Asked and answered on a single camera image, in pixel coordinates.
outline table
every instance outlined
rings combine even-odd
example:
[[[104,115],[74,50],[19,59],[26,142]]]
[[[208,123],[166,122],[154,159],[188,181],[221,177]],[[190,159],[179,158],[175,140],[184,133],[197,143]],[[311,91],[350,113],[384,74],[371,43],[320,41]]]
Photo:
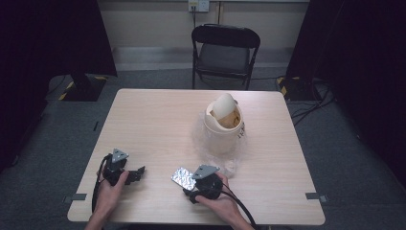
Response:
[[[320,201],[305,195],[316,191],[282,94],[216,90],[121,89],[78,187],[87,197],[73,201],[68,219],[89,219],[96,171],[117,148],[129,154],[127,170],[146,166],[146,172],[124,187],[111,221],[224,224],[203,205],[191,204],[170,177],[179,167],[194,172],[205,163],[193,151],[192,126],[225,92],[238,101],[247,135],[247,152],[229,183],[256,223],[323,224]]]

